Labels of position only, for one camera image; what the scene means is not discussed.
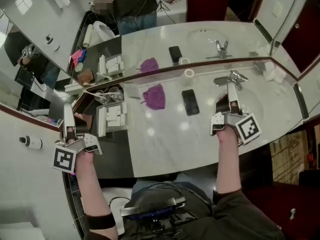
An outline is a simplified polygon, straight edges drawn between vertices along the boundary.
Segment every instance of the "chrome faucet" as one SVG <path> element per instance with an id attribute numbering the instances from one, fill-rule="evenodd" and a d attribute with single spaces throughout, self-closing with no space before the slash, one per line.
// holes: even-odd
<path id="1" fill-rule="evenodd" d="M 227 55 L 227 48 L 228 48 L 228 40 L 226 40 L 224 42 L 224 45 L 221 46 L 219 40 L 215 41 L 215 45 L 216 45 L 216 49 L 218 51 L 218 56 L 213 56 L 213 57 L 206 57 L 206 59 L 214 59 L 214 58 L 218 58 L 218 59 L 226 59 L 227 57 L 232 57 L 232 55 Z"/>
<path id="2" fill-rule="evenodd" d="M 218 87 L 225 86 L 228 83 L 234 83 L 239 91 L 242 91 L 241 83 L 248 81 L 249 79 L 243 74 L 240 74 L 236 70 L 231 70 L 229 76 L 218 77 L 213 80 L 214 84 Z"/>

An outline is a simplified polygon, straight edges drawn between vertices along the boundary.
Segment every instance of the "pink object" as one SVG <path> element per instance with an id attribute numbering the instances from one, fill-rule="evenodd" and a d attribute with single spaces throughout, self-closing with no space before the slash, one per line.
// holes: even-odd
<path id="1" fill-rule="evenodd" d="M 166 107 L 166 96 L 161 84 L 150 87 L 143 93 L 146 106 L 152 110 L 163 110 Z"/>
<path id="2" fill-rule="evenodd" d="M 141 68 L 141 72 L 142 73 L 146 73 L 146 72 L 159 70 L 159 65 L 158 65 L 158 62 L 156 61 L 156 59 L 153 57 L 153 58 L 150 58 L 150 59 L 146 59 L 141 64 L 140 68 Z"/>
<path id="3" fill-rule="evenodd" d="M 82 54 L 82 50 L 77 50 L 74 54 L 71 55 L 74 67 L 78 65 L 78 60 L 82 57 Z"/>

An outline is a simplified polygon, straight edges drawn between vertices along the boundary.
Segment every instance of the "tripod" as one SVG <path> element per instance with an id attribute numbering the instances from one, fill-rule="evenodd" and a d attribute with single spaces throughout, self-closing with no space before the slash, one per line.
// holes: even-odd
<path id="1" fill-rule="evenodd" d="M 157 13 L 158 12 L 162 12 L 162 10 L 164 10 L 164 11 L 170 11 L 170 9 L 168 8 L 168 6 L 166 6 L 165 4 L 164 4 L 164 2 L 162 1 L 162 0 L 159 0 L 159 2 L 158 2 L 158 10 L 156 11 Z"/>

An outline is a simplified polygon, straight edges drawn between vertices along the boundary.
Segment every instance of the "smartphone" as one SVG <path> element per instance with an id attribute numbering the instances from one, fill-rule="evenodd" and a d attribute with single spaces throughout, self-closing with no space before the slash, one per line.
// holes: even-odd
<path id="1" fill-rule="evenodd" d="M 179 59 L 182 57 L 179 46 L 169 47 L 169 52 L 170 52 L 173 64 L 178 64 Z"/>
<path id="2" fill-rule="evenodd" d="M 182 92 L 182 97 L 185 106 L 185 111 L 188 116 L 200 113 L 194 90 L 184 90 Z"/>

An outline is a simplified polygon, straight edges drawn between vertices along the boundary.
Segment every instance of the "jeans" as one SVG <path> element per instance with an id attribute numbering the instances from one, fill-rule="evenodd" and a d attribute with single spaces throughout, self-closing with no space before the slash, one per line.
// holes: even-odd
<path id="1" fill-rule="evenodd" d="M 157 13 L 141 15 L 138 17 L 127 16 L 117 21 L 120 36 L 140 30 L 147 30 L 157 26 Z"/>
<path id="2" fill-rule="evenodd" d="M 45 75 L 41 80 L 51 89 L 54 89 L 60 73 L 60 69 L 57 68 L 51 61 L 45 67 Z"/>
<path id="3" fill-rule="evenodd" d="M 135 185 L 132 188 L 132 194 L 157 182 L 158 181 L 155 180 L 138 178 Z M 216 176 L 209 168 L 205 167 L 180 172 L 176 179 L 172 182 L 191 183 L 194 186 L 201 189 L 210 200 L 213 199 L 214 190 L 216 189 Z"/>

